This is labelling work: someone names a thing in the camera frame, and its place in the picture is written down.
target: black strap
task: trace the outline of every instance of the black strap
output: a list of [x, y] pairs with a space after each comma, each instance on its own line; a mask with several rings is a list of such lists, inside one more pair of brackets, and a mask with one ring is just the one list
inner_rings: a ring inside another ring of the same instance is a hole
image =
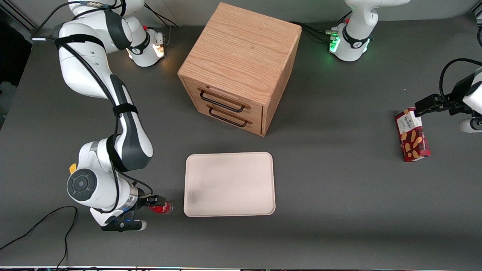
[[120, 104], [118, 106], [115, 106], [112, 108], [112, 111], [114, 111], [114, 115], [116, 116], [119, 116], [121, 115], [122, 113], [125, 113], [125, 112], [135, 112], [137, 114], [139, 114], [139, 112], [137, 112], [137, 107], [135, 107], [134, 105], [131, 105], [131, 104]]
[[356, 38], [352, 38], [350, 35], [348, 35], [347, 26], [343, 27], [342, 34], [343, 34], [343, 37], [345, 38], [345, 40], [350, 44], [350, 46], [353, 49], [360, 48], [370, 38], [370, 36], [364, 38], [363, 40], [357, 40]]
[[127, 168], [125, 168], [124, 164], [122, 164], [121, 157], [119, 156], [116, 148], [114, 147], [114, 136], [116, 135], [109, 136], [106, 142], [107, 154], [109, 154], [109, 159], [114, 164], [114, 167], [120, 172], [129, 171]]
[[142, 54], [145, 48], [147, 48], [150, 45], [150, 36], [147, 31], [146, 32], [146, 38], [144, 41], [139, 44], [138, 46], [130, 46], [127, 47], [133, 54]]
[[86, 35], [86, 34], [74, 34], [67, 37], [58, 38], [55, 40], [55, 45], [57, 46], [57, 49], [58, 49], [60, 46], [62, 46], [62, 44], [67, 44], [71, 42], [86, 42], [86, 41], [99, 44], [100, 46], [102, 46], [102, 48], [104, 48], [104, 50], [106, 49], [100, 39], [91, 35]]

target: white tray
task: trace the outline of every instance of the white tray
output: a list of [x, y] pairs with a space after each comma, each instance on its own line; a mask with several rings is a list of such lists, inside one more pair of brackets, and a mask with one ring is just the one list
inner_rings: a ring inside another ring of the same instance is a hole
[[273, 158], [267, 152], [193, 154], [186, 160], [188, 217], [271, 215], [274, 194]]

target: drawer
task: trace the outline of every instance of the drawer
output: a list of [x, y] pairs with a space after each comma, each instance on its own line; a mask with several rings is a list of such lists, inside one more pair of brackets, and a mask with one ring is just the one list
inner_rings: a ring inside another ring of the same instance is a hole
[[240, 129], [246, 130], [248, 132], [260, 135], [261, 134], [261, 118], [257, 120], [247, 120], [233, 112], [224, 110], [223, 108], [211, 105], [208, 103], [200, 104], [198, 103], [199, 112], [213, 117], [222, 122], [231, 124]]
[[202, 84], [190, 78], [183, 78], [188, 91], [196, 101], [223, 108], [225, 111], [235, 114], [243, 119], [257, 120], [263, 115], [263, 107], [257, 104], [241, 101], [237, 97], [230, 97], [224, 92], [206, 84]]

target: red box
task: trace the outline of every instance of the red box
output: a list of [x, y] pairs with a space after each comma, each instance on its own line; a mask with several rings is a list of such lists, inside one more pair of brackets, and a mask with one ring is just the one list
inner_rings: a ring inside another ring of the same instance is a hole
[[414, 162], [430, 156], [427, 139], [423, 133], [422, 120], [415, 117], [415, 108], [407, 108], [395, 117], [403, 160]]

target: yellow button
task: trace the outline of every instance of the yellow button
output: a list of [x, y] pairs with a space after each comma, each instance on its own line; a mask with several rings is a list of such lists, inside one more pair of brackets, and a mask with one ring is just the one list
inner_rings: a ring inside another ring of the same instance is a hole
[[70, 171], [70, 174], [74, 173], [74, 171], [77, 169], [77, 164], [73, 163], [68, 170]]

